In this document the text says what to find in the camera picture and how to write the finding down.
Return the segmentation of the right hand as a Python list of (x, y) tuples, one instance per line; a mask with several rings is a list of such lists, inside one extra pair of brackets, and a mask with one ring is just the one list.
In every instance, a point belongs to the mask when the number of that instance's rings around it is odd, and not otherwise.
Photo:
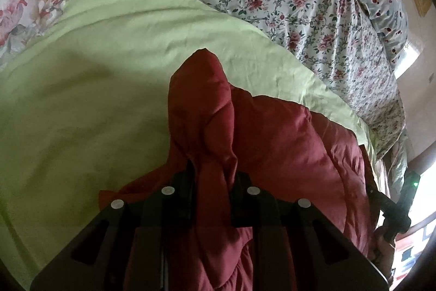
[(386, 228), (384, 226), (380, 226), (375, 230), (368, 259), (391, 284), (393, 281), (392, 265), (395, 257), (395, 243), (387, 242), (384, 239), (383, 234), (385, 234), (385, 231)]

